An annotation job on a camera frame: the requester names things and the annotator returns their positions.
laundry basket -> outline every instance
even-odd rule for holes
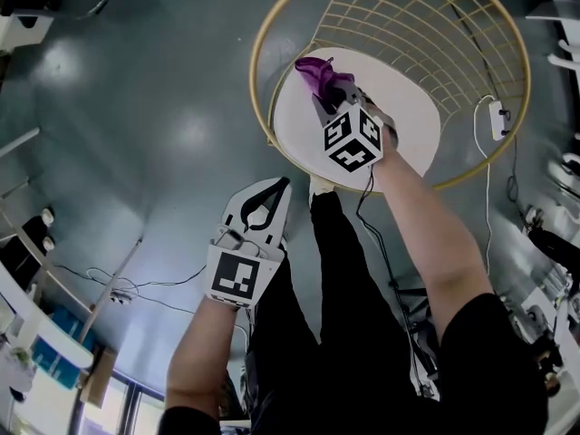
[[[310,92],[305,84],[299,99],[297,92],[287,92],[293,88],[290,84],[298,88],[294,61],[306,55],[332,57],[336,71],[348,66],[359,87],[366,92],[374,89],[367,93],[394,118],[400,137],[408,137],[406,148],[401,145],[404,153],[400,151],[420,174],[430,167],[442,144],[445,150],[459,152],[468,147],[442,135],[454,116],[463,118],[457,127],[469,130],[473,124],[467,118],[482,99],[501,101],[502,110],[508,111],[508,134],[487,140],[487,158],[471,153],[465,169],[456,167],[433,182],[436,189],[472,177],[513,140],[526,115],[530,68],[522,36],[498,0],[324,0],[325,10],[311,5],[313,1],[320,0],[278,0],[260,27],[250,62],[250,94],[257,119],[268,141],[296,166],[346,189],[363,189],[368,178],[368,170],[366,179],[363,174],[353,179],[332,169],[330,174],[318,172],[318,163],[300,154],[302,144],[316,142],[322,129],[312,102],[306,100]],[[318,24],[309,25],[305,12],[317,12],[310,17]],[[356,72],[361,63],[369,64],[367,72]],[[424,116],[417,116],[418,111]],[[491,137],[490,127],[484,130],[483,122],[479,133]],[[430,129],[422,129],[423,123]],[[289,143],[289,134],[295,135],[290,142],[298,142]]]

window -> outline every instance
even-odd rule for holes
[[[140,393],[133,435],[156,435],[163,409],[163,401],[146,393]]]
[[[127,390],[127,384],[111,378],[101,408],[89,403],[83,405],[79,435],[119,433]]]

purple cloth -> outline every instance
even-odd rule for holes
[[[328,61],[313,56],[300,58],[295,62],[295,68],[302,74],[308,87],[323,103],[336,107],[344,100],[344,94],[333,89],[336,81],[354,82],[354,75],[345,72],[334,72],[331,65],[334,58]]]

shoe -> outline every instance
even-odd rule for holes
[[[310,188],[308,190],[308,206],[312,206],[312,198],[314,195],[322,195],[323,193],[334,192],[334,185],[326,180],[310,176]]]
[[[40,217],[43,219],[44,225],[50,227],[54,222],[54,213],[50,208],[43,209],[43,212],[40,213]]]
[[[54,240],[52,240],[50,237],[45,237],[43,238],[43,247],[46,250],[46,252],[48,253],[49,251],[53,251],[54,250]]]

floor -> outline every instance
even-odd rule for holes
[[[66,0],[66,5],[78,9],[87,1]],[[31,178],[31,186],[9,201],[21,222],[52,205],[54,263],[79,273],[91,266],[112,273],[143,236],[124,274],[140,284],[186,279],[205,264],[208,240],[231,194],[260,179],[286,175],[294,188],[287,233],[295,291],[307,322],[318,332],[320,271],[308,220],[308,177],[266,144],[247,88],[252,43],[275,1],[112,0],[99,16],[57,21],[43,44],[16,51],[0,95],[0,142],[35,126],[42,132],[3,159],[0,190]],[[272,70],[309,41],[326,1],[301,0],[282,21],[268,42],[265,63]],[[502,0],[527,42],[533,73],[531,104],[518,135],[522,206],[553,206],[555,191],[546,168],[559,161],[574,132],[567,73],[546,61],[556,46],[556,28],[524,19],[541,1]],[[456,121],[444,140],[462,140],[475,150],[469,113]],[[523,296],[546,260],[521,235],[517,210],[506,198],[513,152],[510,148],[491,170],[490,276],[500,293]],[[436,159],[428,179],[450,175],[453,167]],[[441,195],[483,250],[488,236],[485,173]],[[357,199],[341,192],[353,222]],[[370,198],[363,212],[385,236],[401,284],[417,285],[385,203]],[[355,227],[373,277],[391,298],[384,263]],[[102,290],[78,276],[63,277],[87,301],[95,301]],[[200,285],[196,279],[142,287],[140,293],[194,311]],[[61,293],[53,290],[52,295],[74,310]],[[95,329],[119,350],[118,371],[163,392],[170,356],[189,319],[190,314],[138,299],[130,305],[108,304]],[[247,324],[243,313],[238,323]],[[235,332],[233,362],[243,354],[244,337]],[[237,366],[231,371],[235,381]]]

